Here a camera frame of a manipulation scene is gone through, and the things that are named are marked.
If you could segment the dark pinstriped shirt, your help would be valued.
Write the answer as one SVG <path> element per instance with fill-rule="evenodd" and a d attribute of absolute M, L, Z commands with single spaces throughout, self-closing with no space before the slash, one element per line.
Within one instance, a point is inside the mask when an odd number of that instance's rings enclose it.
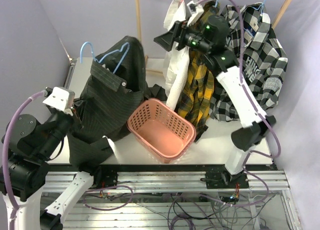
<path fill-rule="evenodd" d="M 127 120 L 149 98 L 167 100 L 163 87 L 147 84 L 144 50 L 137 38 L 125 36 L 95 56 L 90 76 L 74 101 L 82 128 L 67 134 L 70 164 L 95 167 L 112 156 L 109 140 L 128 135 Z"/>

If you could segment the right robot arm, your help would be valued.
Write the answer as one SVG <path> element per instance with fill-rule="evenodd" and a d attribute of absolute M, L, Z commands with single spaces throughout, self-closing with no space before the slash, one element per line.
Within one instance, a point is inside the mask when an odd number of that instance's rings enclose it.
<path fill-rule="evenodd" d="M 231 133 L 233 150 L 221 173 L 221 184 L 233 187 L 242 176 L 245 164 L 256 145 L 276 123 L 261 108 L 246 81 L 235 54 L 226 47 L 229 26 L 224 17 L 212 15 L 200 31 L 193 30 L 187 21 L 174 22 L 168 32 L 154 38 L 167 52 L 174 43 L 179 51 L 185 46 L 203 54 L 203 62 L 225 89 L 240 119 L 241 128 Z"/>

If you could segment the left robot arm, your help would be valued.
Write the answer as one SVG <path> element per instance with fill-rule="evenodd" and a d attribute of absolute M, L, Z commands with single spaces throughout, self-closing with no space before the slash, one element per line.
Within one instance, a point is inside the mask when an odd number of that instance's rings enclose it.
<path fill-rule="evenodd" d="M 71 184 L 44 210 L 41 196 L 50 170 L 49 161 L 65 139 L 71 139 L 74 118 L 54 111 L 39 123 L 30 114 L 17 113 L 7 126 L 0 169 L 0 190 L 7 207 L 9 229 L 62 229 L 67 215 L 81 196 L 102 183 L 101 163 L 113 155 L 106 137 L 88 144 L 77 141 L 71 156 L 78 169 Z"/>

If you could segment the yellow plaid shirt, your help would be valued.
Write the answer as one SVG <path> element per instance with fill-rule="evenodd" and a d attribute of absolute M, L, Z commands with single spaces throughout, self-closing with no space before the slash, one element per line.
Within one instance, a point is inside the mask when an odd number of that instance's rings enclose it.
<path fill-rule="evenodd" d="M 177 103 L 178 115 L 190 122 L 196 131 L 195 142 L 208 129 L 210 103 L 214 92 L 214 76 L 202 62 L 203 53 L 189 45 L 189 65 L 185 86 Z"/>

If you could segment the black white checkered shirt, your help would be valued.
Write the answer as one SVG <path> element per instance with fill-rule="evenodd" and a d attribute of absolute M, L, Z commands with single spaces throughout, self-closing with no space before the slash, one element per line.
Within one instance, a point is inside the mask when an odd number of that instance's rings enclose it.
<path fill-rule="evenodd" d="M 248 5 L 239 7 L 244 26 L 243 76 L 249 89 L 263 110 L 275 107 L 285 79 L 288 58 L 272 28 L 270 17 Z M 221 15 L 229 25 L 227 47 L 240 57 L 240 22 L 234 6 L 227 5 Z M 210 103 L 210 117 L 219 121 L 238 120 L 236 108 L 224 88 L 215 83 Z"/>

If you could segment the blue hanger of checkered shirt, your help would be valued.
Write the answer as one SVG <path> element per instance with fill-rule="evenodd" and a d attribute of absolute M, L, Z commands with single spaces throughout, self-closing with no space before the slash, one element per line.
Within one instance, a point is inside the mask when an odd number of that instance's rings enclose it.
<path fill-rule="evenodd" d="M 265 3 L 267 0 L 263 0 L 261 3 L 258 3 L 256 6 L 251 6 L 252 9 L 254 9 L 255 11 L 259 12 L 259 18 L 258 21 L 262 20 L 263 17 L 263 11 L 264 11 L 264 7 L 265 7 Z"/>

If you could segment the pink plastic basket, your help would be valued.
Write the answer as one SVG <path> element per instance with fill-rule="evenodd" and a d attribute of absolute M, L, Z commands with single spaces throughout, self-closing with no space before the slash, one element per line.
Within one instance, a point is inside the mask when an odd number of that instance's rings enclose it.
<path fill-rule="evenodd" d="M 161 162 L 180 158 L 195 141 L 195 127 L 156 98 L 144 101 L 127 120 L 128 130 Z"/>

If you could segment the wooden clothes rack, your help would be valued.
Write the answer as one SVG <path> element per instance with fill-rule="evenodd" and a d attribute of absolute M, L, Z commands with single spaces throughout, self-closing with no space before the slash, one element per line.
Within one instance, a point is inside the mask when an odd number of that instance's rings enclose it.
<path fill-rule="evenodd" d="M 236 5 L 253 5 L 263 0 L 233 0 Z M 165 50 L 154 43 L 154 38 L 165 32 L 163 27 L 172 0 L 136 0 L 138 36 L 142 40 L 149 71 L 162 71 Z M 264 10 L 276 27 L 292 0 L 267 0 Z"/>

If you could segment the aluminium frame base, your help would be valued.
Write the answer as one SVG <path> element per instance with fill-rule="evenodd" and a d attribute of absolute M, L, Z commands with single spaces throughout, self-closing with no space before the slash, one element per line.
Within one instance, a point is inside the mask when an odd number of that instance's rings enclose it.
<path fill-rule="evenodd" d="M 109 184 L 104 193 L 80 199 L 64 229 L 167 229 L 176 213 L 195 216 L 198 228 L 302 229 L 284 171 L 270 159 L 252 155 L 250 175 L 224 184 L 221 173 L 233 148 L 239 121 L 207 121 L 208 131 L 178 159 L 162 163 L 130 134 L 112 144 L 114 155 L 102 166 Z"/>

